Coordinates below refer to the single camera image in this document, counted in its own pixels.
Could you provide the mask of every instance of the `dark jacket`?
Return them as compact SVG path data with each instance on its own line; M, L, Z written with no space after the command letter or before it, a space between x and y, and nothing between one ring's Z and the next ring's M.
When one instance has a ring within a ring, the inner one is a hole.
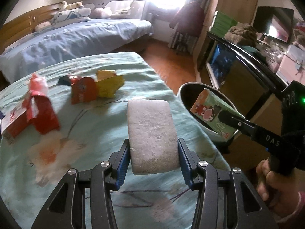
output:
M205 14L204 10L200 7L200 3L192 2L179 10L173 21L169 24L169 27L174 29L178 24L177 32L199 37L204 19Z

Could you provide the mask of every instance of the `light green bedsheet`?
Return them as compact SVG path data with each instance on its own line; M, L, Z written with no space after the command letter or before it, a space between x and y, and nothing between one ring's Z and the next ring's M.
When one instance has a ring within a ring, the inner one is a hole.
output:
M124 75L125 84L112 103L97 100L71 105L71 88L57 86L60 76L95 76L98 69ZM44 202L71 167L83 171L108 160L128 138L127 100L166 100L170 104L178 138L190 150L219 169L229 169L196 120L188 113L155 71L136 53L89 56L62 62L38 71L46 76L60 131L40 135L27 127L12 145L0 144L0 195L18 224L31 227ZM0 110L8 112L23 99L29 76L0 92ZM135 176L129 166L124 185L112 193L118 228L190 228L197 200L196 191L186 191L180 169L162 174ZM91 228L86 207L86 227Z

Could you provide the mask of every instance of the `red snack box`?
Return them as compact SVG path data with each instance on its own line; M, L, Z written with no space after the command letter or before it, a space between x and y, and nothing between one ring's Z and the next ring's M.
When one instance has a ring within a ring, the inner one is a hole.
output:
M97 99L97 87L91 77L71 78L72 99L71 103L90 102Z
M23 105L26 107L27 120L41 134L60 129L60 124L49 98L38 91L29 91Z
M11 144L29 124L30 122L26 118L26 108L20 102L2 119L1 135Z

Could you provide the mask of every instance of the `bed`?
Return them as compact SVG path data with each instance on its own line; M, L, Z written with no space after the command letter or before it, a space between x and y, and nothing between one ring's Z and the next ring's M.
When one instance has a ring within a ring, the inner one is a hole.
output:
M83 2L85 7L109 6L113 11L131 3L131 12L124 19L94 19L35 34L35 26L50 20L58 12L59 3L32 10L8 22L0 30L0 71L5 80L13 83L41 68L79 57L143 50L152 34L151 23L144 20L145 0ZM11 48L12 43L26 35L32 37Z
M71 105L71 88L57 86L60 76L94 76L99 69L116 70L125 84L113 100ZM69 168L93 168L118 151L128 138L127 100L160 99L170 104L177 135L190 150L219 169L228 164L196 120L155 71L136 53L87 56L46 67L48 96L61 124L60 131L40 135L27 127L9 146L0 144L0 196L21 226L30 229L42 205ZM0 92L0 110L7 112L27 91L26 76ZM86 228L91 228L90 194L86 191ZM124 185L113 192L118 228L190 228L197 192L189 191L181 170L135 176L129 166Z

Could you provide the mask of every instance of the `white sponge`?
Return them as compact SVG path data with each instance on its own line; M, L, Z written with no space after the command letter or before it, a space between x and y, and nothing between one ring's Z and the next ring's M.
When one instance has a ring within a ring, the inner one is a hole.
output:
M135 175L179 168L177 133L167 101L129 100L127 119Z

